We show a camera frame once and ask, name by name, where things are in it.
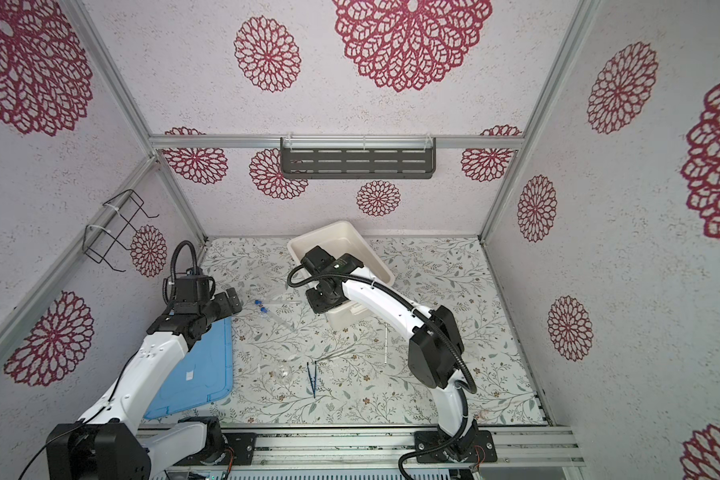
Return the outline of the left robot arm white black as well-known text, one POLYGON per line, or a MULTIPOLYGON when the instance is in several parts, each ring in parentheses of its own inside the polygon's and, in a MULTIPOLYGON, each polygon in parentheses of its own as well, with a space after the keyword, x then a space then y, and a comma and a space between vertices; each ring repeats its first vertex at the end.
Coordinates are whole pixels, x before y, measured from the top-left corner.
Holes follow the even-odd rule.
POLYGON ((236 291, 216 294, 197 315, 169 314, 177 325, 148 334, 115 382, 72 424, 59 424, 46 440, 51 479, 162 479, 190 459, 227 459, 219 420, 192 417, 144 441, 139 425, 165 380, 212 323, 242 310, 236 291))

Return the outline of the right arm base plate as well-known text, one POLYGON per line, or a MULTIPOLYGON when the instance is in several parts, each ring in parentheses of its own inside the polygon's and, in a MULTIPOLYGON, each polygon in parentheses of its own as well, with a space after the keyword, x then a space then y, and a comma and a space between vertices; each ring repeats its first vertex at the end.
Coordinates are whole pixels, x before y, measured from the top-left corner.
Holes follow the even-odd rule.
MULTIPOLYGON (((434 448, 446 440, 440 431, 419 430, 414 433, 414 447, 417 452, 434 448)), ((470 429, 460 440, 444 450, 418 455, 416 461, 433 463, 495 463, 498 460, 493 437, 488 430, 470 429)))

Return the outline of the white plastic bin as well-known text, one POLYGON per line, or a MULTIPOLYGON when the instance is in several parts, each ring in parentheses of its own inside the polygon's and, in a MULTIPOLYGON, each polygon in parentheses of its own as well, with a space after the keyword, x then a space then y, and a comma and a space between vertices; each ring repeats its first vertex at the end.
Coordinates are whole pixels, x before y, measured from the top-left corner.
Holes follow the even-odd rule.
POLYGON ((308 265, 302 270, 307 276, 321 273, 358 275, 360 267, 365 267, 387 286, 392 286, 395 281, 389 267, 348 221, 337 221, 295 237, 287 242, 287 249, 298 266, 309 258, 308 265))

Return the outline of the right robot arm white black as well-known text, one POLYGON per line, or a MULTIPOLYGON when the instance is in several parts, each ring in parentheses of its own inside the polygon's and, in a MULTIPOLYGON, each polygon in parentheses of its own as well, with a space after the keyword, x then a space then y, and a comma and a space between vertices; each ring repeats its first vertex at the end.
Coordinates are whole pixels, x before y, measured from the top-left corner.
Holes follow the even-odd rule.
POLYGON ((290 288, 306 287, 316 313, 355 302, 380 318, 408 345, 408 369, 429 389, 439 431, 454 443, 467 435, 470 415, 466 396, 477 391, 463 358, 464 344, 451 310, 416 303, 381 281, 357 257, 338 258, 317 246, 286 277, 290 288))

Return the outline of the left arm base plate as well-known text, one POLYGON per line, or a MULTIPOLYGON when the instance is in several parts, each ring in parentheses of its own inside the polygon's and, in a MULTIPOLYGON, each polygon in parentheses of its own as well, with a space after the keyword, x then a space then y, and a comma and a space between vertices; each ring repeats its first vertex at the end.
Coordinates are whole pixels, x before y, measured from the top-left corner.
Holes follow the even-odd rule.
POLYGON ((256 448, 255 433, 223 433, 219 446, 209 452, 200 452, 180 460, 175 467, 189 466, 251 466, 256 448))

